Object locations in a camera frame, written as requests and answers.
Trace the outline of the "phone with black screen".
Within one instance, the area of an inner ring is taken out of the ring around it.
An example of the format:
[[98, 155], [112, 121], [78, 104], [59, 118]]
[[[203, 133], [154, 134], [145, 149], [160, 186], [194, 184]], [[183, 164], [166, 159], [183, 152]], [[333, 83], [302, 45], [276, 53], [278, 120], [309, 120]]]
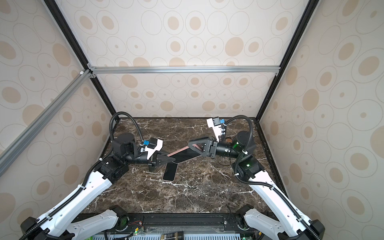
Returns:
[[201, 156], [200, 153], [194, 151], [193, 149], [189, 147], [184, 147], [182, 149], [179, 149], [173, 153], [170, 153], [167, 155], [168, 157], [174, 158], [173, 163], [179, 164], [184, 161], [188, 161], [191, 159], [194, 159], [196, 157]]

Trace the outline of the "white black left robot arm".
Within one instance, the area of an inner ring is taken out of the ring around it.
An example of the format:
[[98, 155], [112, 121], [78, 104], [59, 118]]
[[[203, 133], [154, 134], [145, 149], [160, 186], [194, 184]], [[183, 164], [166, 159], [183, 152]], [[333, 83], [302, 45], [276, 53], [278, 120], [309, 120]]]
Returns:
[[124, 215], [119, 208], [86, 221], [73, 221], [90, 202], [116, 183], [130, 164], [155, 168], [175, 160], [161, 151], [163, 141], [155, 138], [137, 145], [134, 135], [125, 133], [112, 139], [111, 145], [112, 152], [87, 171], [84, 181], [70, 195], [37, 219], [29, 217], [22, 222], [23, 240], [80, 240], [114, 227]]

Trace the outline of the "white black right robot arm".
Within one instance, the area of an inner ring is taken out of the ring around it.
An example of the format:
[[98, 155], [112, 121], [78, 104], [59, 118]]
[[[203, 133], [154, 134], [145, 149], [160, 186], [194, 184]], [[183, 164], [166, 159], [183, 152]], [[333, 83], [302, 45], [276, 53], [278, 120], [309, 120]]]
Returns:
[[[203, 137], [189, 141], [189, 148], [203, 157], [216, 156], [236, 158], [246, 150], [255, 147], [254, 137], [241, 131], [231, 140], [217, 142], [215, 138]], [[325, 227], [319, 220], [311, 220], [301, 212], [277, 187], [262, 164], [251, 154], [244, 156], [238, 164], [233, 163], [236, 178], [255, 191], [269, 206], [273, 217], [260, 213], [246, 205], [238, 210], [239, 227], [253, 228], [272, 240], [321, 240]]]

